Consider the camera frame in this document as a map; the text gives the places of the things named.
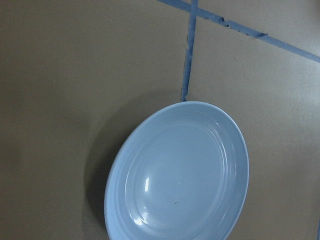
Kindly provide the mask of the blue plastic plate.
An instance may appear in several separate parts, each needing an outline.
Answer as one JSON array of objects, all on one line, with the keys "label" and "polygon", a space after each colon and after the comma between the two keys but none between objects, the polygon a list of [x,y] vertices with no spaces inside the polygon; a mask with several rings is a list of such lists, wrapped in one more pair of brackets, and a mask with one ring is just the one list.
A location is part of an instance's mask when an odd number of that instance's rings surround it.
[{"label": "blue plastic plate", "polygon": [[222,109],[165,107],[126,139],[110,169],[104,218],[111,240],[225,240],[249,184],[244,137]]}]

